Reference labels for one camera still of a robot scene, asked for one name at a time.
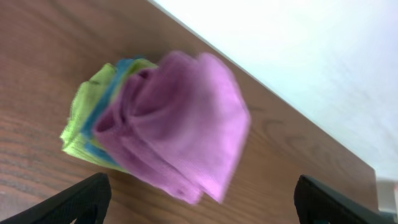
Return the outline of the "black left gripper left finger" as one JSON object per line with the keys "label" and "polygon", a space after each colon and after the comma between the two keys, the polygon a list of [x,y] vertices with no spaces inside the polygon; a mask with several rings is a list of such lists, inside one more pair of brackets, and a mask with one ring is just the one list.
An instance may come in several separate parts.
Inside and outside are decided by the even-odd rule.
{"label": "black left gripper left finger", "polygon": [[108,175],[99,172],[1,224],[103,224],[110,200]]}

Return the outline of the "purple cloth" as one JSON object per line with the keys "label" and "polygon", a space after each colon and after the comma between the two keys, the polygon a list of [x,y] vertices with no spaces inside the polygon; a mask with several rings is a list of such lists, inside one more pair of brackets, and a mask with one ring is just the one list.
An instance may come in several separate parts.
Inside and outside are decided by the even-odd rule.
{"label": "purple cloth", "polygon": [[203,194],[222,202],[250,122],[219,58],[176,51],[130,77],[93,134],[134,177],[191,204]]}

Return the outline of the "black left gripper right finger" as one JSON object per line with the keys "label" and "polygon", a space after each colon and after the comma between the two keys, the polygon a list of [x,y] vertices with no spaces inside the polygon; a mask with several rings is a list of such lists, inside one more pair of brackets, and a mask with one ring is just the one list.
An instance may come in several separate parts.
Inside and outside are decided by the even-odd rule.
{"label": "black left gripper right finger", "polygon": [[309,175],[299,177],[294,205],[300,224],[397,224]]}

